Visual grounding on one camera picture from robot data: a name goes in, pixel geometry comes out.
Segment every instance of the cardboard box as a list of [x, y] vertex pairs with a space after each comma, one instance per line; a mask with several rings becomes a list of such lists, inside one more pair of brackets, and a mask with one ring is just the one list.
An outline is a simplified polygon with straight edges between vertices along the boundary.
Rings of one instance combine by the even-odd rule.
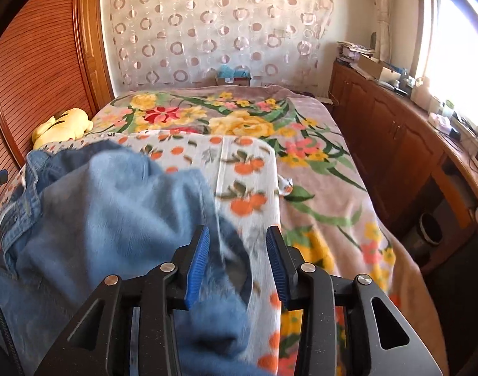
[[249, 86], [251, 78], [250, 77], [217, 77], [216, 85], [237, 85], [237, 86]]
[[401, 74], [392, 70], [385, 62], [372, 60], [367, 56], [361, 55], [357, 63], [363, 71], [369, 73], [378, 81], [390, 83], [400, 78]]

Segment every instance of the silver bolt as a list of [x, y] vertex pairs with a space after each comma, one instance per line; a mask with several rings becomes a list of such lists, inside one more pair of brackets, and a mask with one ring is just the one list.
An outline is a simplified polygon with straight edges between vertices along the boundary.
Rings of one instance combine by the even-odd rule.
[[359, 274], [357, 276], [357, 281], [359, 281], [363, 286], [369, 286], [373, 280], [367, 274]]
[[113, 286], [114, 284], [117, 284], [118, 281], [119, 277], [117, 277], [115, 274], [111, 274], [110, 276], [105, 277], [105, 280], [103, 280], [103, 282], [108, 286]]
[[172, 262], [161, 264], [161, 271], [165, 273], [171, 273], [175, 269], [175, 265]]
[[303, 263], [300, 268], [306, 273], [313, 273], [316, 271], [316, 266], [314, 266], [312, 263]]

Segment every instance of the window curtain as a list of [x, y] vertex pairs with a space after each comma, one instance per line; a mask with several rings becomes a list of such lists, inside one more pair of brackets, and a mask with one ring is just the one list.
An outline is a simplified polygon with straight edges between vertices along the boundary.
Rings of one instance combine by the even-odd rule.
[[393, 0], [375, 0], [375, 10], [378, 22], [376, 31], [375, 57], [390, 62], [392, 45], [390, 38], [390, 17], [392, 15]]
[[103, 0], [117, 93], [215, 85], [221, 65], [252, 86], [317, 89], [333, 0]]

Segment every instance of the yellow plush toy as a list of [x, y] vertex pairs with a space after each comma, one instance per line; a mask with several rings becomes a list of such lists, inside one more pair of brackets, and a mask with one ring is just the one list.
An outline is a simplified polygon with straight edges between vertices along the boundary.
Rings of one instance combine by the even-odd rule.
[[51, 117], [32, 132], [34, 150], [53, 141], [77, 140], [93, 129], [93, 122], [81, 109], [70, 109], [58, 118]]

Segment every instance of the trash can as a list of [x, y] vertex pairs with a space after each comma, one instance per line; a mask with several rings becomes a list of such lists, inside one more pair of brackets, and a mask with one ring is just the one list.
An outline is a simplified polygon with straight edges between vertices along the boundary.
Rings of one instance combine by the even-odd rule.
[[430, 213], [422, 213], [418, 223], [403, 239], [403, 246], [418, 261], [429, 255], [443, 240], [443, 232], [438, 221]]

